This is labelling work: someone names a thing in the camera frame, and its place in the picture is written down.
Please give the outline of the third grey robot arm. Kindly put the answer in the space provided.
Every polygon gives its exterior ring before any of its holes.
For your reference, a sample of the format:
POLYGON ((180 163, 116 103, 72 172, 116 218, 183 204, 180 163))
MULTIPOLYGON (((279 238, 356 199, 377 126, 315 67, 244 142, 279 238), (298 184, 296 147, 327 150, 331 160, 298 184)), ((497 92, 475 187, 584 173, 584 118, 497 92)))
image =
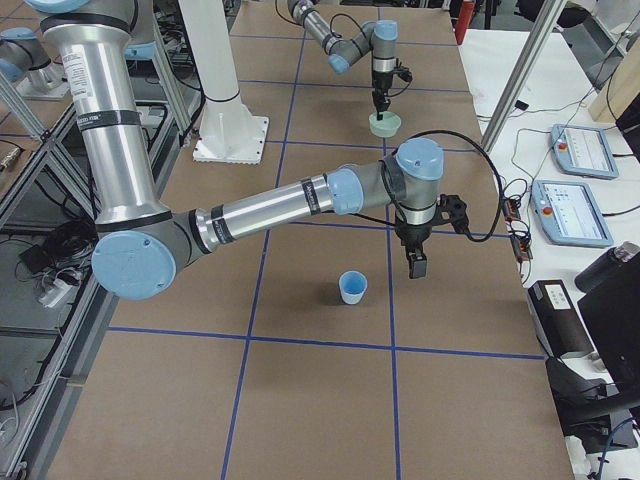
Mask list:
POLYGON ((69 90, 63 67, 26 27, 1 32, 1 73, 26 99, 61 100, 69 90))

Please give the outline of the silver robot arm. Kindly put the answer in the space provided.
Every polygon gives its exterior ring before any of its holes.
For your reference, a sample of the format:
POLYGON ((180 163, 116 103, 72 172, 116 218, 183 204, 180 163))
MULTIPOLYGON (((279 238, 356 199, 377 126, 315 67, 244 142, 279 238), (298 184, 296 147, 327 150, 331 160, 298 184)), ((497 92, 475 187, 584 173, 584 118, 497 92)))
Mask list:
POLYGON ((375 119, 381 121, 391 104, 389 91, 393 78, 410 82, 410 71, 396 57, 398 24, 394 20, 375 20, 356 23, 356 34, 347 38, 333 29, 316 9, 316 1, 288 1, 292 21, 316 40, 328 57, 328 64, 336 74, 347 73, 359 60, 371 55, 372 99, 375 119))
MULTIPOLYGON (((405 247, 409 277, 426 276, 423 242, 436 225, 444 153, 433 140, 403 142, 381 161, 344 165, 293 184, 210 210, 174 214, 158 197, 125 53, 151 55, 152 1, 24 1, 42 15, 44 40, 57 49, 70 86, 93 173, 100 211, 91 268, 99 284, 120 298, 142 300, 166 290, 179 271, 198 258, 254 233, 321 213, 358 214, 393 204, 395 231, 405 247)), ((268 118, 242 103, 223 7, 186 1, 181 12, 195 35, 191 47, 205 96, 205 147, 200 159, 259 163, 268 118)), ((364 24, 347 46, 329 40, 329 24, 314 1, 288 1, 296 25, 311 34, 344 73, 372 55, 374 93, 391 87, 399 67, 397 22, 364 24)))

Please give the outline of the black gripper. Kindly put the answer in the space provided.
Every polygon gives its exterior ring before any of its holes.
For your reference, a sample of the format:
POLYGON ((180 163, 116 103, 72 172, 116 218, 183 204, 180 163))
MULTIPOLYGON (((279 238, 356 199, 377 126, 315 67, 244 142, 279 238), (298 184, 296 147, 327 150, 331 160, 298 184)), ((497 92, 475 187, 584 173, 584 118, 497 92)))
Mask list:
POLYGON ((430 237, 433 226, 430 223, 409 224, 401 219, 395 221, 395 233, 405 248, 409 265, 409 278, 423 278, 427 273, 427 259, 423 244, 430 237))
POLYGON ((391 104, 388 94, 393 85, 394 73, 392 71, 372 71, 371 77, 372 98, 376 111, 376 119, 381 120, 383 118, 383 112, 386 112, 391 104))

